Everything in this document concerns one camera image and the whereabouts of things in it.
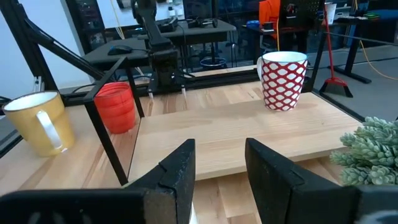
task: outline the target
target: red broom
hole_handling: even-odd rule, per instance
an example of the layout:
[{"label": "red broom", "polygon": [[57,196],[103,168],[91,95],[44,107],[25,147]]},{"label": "red broom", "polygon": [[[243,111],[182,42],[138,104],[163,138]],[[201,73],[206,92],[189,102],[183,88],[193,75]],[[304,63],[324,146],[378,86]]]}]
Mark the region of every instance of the red broom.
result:
[{"label": "red broom", "polygon": [[329,51],[331,78],[328,78],[327,80],[325,80],[325,83],[323,84],[323,86],[319,90],[319,92],[335,93],[335,94],[339,94],[339,95],[343,95],[343,96],[352,98],[354,96],[351,93],[351,91],[349,90],[347,83],[344,82],[344,80],[342,80],[338,77],[335,77],[335,69],[333,67],[333,57],[332,57],[332,52],[331,52],[331,41],[330,41],[330,34],[329,34],[330,30],[329,30],[329,22],[328,22],[328,14],[326,11],[326,6],[323,7],[323,10],[325,11],[325,25],[326,25],[326,31],[328,32],[327,39],[328,39],[328,51]]}]

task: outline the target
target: green plant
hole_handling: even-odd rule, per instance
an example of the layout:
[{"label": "green plant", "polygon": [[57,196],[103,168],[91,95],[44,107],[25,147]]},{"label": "green plant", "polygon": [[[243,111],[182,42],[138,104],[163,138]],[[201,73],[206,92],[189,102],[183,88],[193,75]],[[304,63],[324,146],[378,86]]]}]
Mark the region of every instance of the green plant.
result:
[{"label": "green plant", "polygon": [[349,150],[332,152],[330,160],[345,167],[344,185],[398,184],[398,121],[368,117],[363,127],[345,133],[340,141]]}]

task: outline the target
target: mug handle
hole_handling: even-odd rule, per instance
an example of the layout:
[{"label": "mug handle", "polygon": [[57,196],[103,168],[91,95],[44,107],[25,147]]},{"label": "mug handle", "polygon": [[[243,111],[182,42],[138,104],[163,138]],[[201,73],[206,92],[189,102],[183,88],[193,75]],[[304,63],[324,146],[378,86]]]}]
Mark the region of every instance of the mug handle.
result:
[{"label": "mug handle", "polygon": [[260,82],[262,82],[262,56],[257,59],[257,74],[259,75]]},{"label": "mug handle", "polygon": [[37,119],[39,120],[40,124],[43,126],[44,131],[49,137],[52,145],[54,148],[59,149],[62,147],[61,138],[58,135],[57,130],[55,130],[55,126],[52,124],[49,115],[45,111],[39,111],[36,114]]}]

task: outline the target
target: cable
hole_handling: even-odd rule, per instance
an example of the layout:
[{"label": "cable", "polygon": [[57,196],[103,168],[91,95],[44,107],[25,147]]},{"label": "cable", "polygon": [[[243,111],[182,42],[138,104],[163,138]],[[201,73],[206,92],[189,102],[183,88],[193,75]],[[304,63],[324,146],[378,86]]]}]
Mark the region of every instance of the cable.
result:
[{"label": "cable", "polygon": [[278,47],[278,51],[280,51],[280,48],[279,48],[279,17],[276,20],[276,44]]},{"label": "cable", "polygon": [[[354,0],[354,2],[355,2],[355,10],[358,10],[358,0]],[[367,53],[366,53],[365,47],[364,47],[364,45],[363,45],[363,43],[362,43],[362,40],[359,40],[359,43],[361,44],[361,47],[362,47],[362,50],[363,50],[363,55],[365,56],[366,61],[368,62],[368,64],[371,66],[371,68],[372,68],[377,74],[381,75],[381,76],[384,77],[384,78],[389,78],[389,79],[391,79],[391,80],[397,80],[397,81],[398,81],[398,78],[390,77],[390,76],[388,76],[388,75],[385,75],[385,74],[381,73],[379,70],[377,70],[377,69],[372,65],[372,63],[370,62],[370,60],[369,60],[369,58],[368,58],[368,55],[367,55]]]},{"label": "cable", "polygon": [[115,9],[115,7],[114,7],[114,5],[113,5],[113,0],[110,0],[110,1],[111,1],[111,4],[112,4],[112,9],[113,9],[114,16],[115,16],[115,18],[116,18],[116,22],[118,23],[118,26],[115,27],[116,32],[119,34],[120,38],[121,38],[122,40],[124,40],[123,30],[122,30],[122,28],[121,28],[121,26],[120,26],[119,17],[118,17],[118,14],[116,13],[116,9]]},{"label": "cable", "polygon": [[95,84],[92,83],[92,84],[87,84],[87,85],[79,86],[78,88],[74,89],[74,90],[72,91],[72,93],[76,93],[78,90],[81,90],[82,88],[89,87],[89,86],[93,86],[93,85],[95,85]]}]

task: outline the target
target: red plastic cup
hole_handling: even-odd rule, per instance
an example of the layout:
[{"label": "red plastic cup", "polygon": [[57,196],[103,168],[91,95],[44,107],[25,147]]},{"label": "red plastic cup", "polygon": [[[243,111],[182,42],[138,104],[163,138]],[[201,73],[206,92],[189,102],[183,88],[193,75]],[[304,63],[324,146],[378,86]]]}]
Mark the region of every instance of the red plastic cup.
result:
[{"label": "red plastic cup", "polygon": [[95,96],[94,103],[103,123],[111,133],[125,133],[134,127],[136,111],[128,83],[105,84]]}]

